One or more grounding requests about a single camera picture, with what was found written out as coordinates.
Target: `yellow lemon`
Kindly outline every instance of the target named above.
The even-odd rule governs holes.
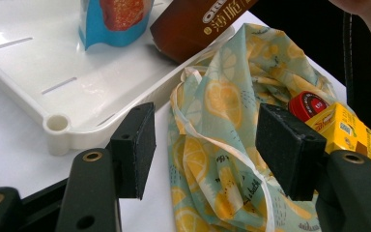
[[[250,232],[264,232],[266,230],[266,226],[263,225],[260,228],[257,228],[252,225],[246,225],[245,230],[250,231]]]
[[[267,217],[267,202],[265,198],[261,199],[260,203],[258,204],[258,213],[261,214],[264,218]]]
[[[298,92],[300,90],[311,90],[311,89],[314,89],[315,86],[313,86],[311,83],[309,83],[307,80],[303,79],[302,77],[296,75],[296,74],[292,74],[292,84],[294,84],[295,86],[293,86],[292,88],[297,88],[298,89]]]
[[[243,204],[243,209],[250,214],[257,214],[257,210],[255,210],[255,207],[250,201]]]
[[[276,36],[276,37],[285,37],[286,34],[285,34],[284,31],[276,30],[276,29],[275,29],[275,36]]]
[[[179,129],[179,134],[186,134],[183,120],[177,115],[174,115],[174,120],[176,121],[177,128]]]
[[[179,187],[171,188],[171,199],[173,207],[179,204],[184,198],[186,198],[186,193]]]
[[[255,147],[248,147],[246,148],[246,152],[248,153],[249,158],[252,162],[254,162],[255,167],[261,172],[267,168],[267,164],[264,162],[262,157],[260,156],[258,150]]]
[[[228,119],[239,128],[243,117],[242,101],[238,87],[229,82],[212,80],[205,93],[206,107],[210,113]]]
[[[303,50],[300,49],[295,43],[291,42],[288,45],[288,50],[287,50],[288,56],[290,58],[300,58],[304,57]]]
[[[270,50],[271,54],[275,55],[279,52],[279,46],[276,45],[276,44],[272,44],[272,45],[270,45],[269,50]]]
[[[208,201],[206,201],[204,204],[204,213],[207,216],[215,216],[215,212]]]
[[[249,54],[250,59],[258,57],[264,46],[267,44],[264,40],[258,37],[252,37],[250,38],[251,40],[248,40],[247,43],[250,44],[251,48],[251,53]]]
[[[215,197],[214,211],[220,219],[232,219],[235,213],[233,204],[222,192],[219,192]]]
[[[233,53],[232,49],[224,48],[222,54],[222,74],[229,80],[234,78],[235,65],[237,64],[237,56]]]
[[[182,108],[183,107],[183,102],[184,102],[184,88],[185,88],[185,86],[184,85],[181,85],[177,89],[177,106],[179,108]]]
[[[190,207],[181,208],[175,213],[177,230],[185,231],[209,231],[210,226],[198,213]]]
[[[280,80],[280,78],[283,77],[283,74],[285,74],[285,70],[281,69],[279,67],[270,68],[270,75],[272,78]]]
[[[270,60],[272,58],[272,53],[270,52],[269,49],[265,49],[263,53],[263,58],[267,60]]]
[[[233,172],[230,167],[221,167],[219,169],[218,175],[219,179],[221,180],[221,185],[224,189],[228,189],[228,191],[230,191],[231,187],[236,184]]]
[[[209,158],[205,153],[200,141],[194,137],[185,139],[184,163],[185,174],[191,174],[187,181],[191,191],[197,189],[197,184],[206,176],[209,169]]]

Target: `black cable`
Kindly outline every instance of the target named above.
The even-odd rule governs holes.
[[[343,14],[343,57],[345,70],[345,85],[347,104],[350,108],[354,106],[354,72],[352,66],[352,15]]]

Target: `lemon pattern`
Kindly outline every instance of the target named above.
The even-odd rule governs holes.
[[[303,90],[337,101],[284,32],[260,25],[185,68],[168,127],[178,231],[320,230],[314,202],[287,198],[255,147],[259,104],[286,106]]]

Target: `red cap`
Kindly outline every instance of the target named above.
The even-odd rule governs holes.
[[[303,122],[327,107],[328,104],[321,97],[308,91],[301,92],[288,102],[288,110]]]

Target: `brown bottle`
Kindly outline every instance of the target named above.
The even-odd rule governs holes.
[[[150,27],[158,49],[183,63],[206,48],[257,0],[174,0]]]

